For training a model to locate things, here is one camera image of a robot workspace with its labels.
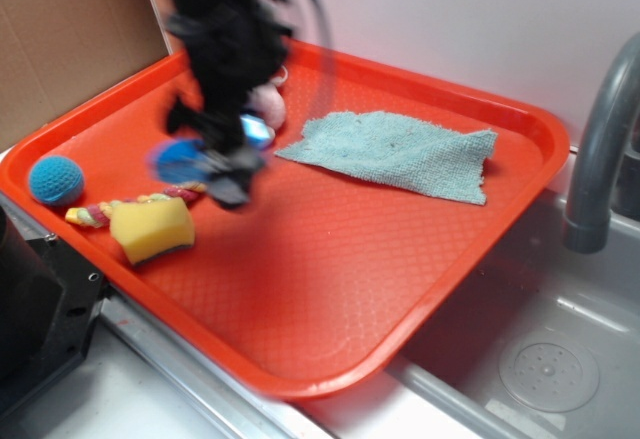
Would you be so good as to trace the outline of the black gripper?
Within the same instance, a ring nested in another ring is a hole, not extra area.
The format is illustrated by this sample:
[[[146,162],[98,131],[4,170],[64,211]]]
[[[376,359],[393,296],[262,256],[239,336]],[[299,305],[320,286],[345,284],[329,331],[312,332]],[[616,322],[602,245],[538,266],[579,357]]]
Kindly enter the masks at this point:
[[[205,151],[206,192],[224,210],[242,208],[251,201],[254,177],[265,161],[253,147],[242,146],[240,114],[250,90],[266,83],[284,64],[285,40],[292,29],[264,8],[217,8],[197,19],[175,13],[166,28],[184,45],[202,105],[193,109],[176,95],[165,130],[176,134],[191,129],[215,150]]]

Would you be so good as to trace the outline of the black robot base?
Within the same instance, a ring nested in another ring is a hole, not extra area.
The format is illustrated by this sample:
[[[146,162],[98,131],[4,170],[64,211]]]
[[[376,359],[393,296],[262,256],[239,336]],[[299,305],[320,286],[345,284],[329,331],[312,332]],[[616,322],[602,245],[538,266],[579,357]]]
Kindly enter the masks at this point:
[[[104,274],[63,239],[27,239],[1,211],[1,417],[87,356]]]

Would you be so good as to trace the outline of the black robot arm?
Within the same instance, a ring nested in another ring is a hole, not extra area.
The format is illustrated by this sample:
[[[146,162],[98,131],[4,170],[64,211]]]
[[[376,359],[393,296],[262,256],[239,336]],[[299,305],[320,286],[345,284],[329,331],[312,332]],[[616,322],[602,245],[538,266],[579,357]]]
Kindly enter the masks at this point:
[[[171,107],[166,129],[183,127],[202,139],[207,192],[224,209],[250,200],[250,186],[263,161],[250,149],[241,112],[254,88],[268,82],[287,56],[288,27],[260,0],[173,0],[167,30],[186,50],[202,98],[193,109],[181,99]]]

